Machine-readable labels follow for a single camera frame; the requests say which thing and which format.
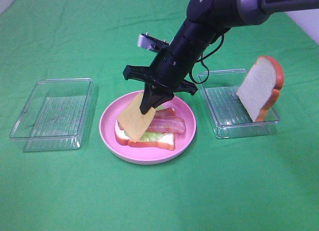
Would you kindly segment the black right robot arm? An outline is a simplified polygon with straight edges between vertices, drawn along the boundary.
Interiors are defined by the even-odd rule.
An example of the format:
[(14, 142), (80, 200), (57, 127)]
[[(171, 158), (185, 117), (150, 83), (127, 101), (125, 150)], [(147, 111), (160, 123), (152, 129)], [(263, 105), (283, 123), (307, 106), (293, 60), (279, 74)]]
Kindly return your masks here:
[(141, 113), (173, 99), (176, 92), (195, 94), (195, 82), (187, 81), (195, 63), (217, 39), (223, 39), (232, 27), (259, 25), (271, 14), (284, 11), (316, 9), (319, 0), (190, 0), (186, 19), (172, 42), (166, 43), (146, 34), (142, 47), (156, 53), (148, 66), (124, 69), (125, 79), (145, 83)]

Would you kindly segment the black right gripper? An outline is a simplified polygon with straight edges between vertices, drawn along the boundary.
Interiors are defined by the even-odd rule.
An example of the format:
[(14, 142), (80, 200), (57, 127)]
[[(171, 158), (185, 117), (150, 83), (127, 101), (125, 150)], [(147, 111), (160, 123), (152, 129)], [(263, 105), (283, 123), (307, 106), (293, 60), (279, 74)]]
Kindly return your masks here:
[[(140, 111), (145, 115), (150, 108), (157, 108), (174, 98), (175, 92), (188, 92), (194, 95), (197, 87), (185, 80), (198, 59), (198, 24), (185, 20), (171, 44), (160, 50), (150, 66), (127, 65), (123, 71), (124, 78), (145, 82)], [(155, 94), (151, 88), (168, 92)]]

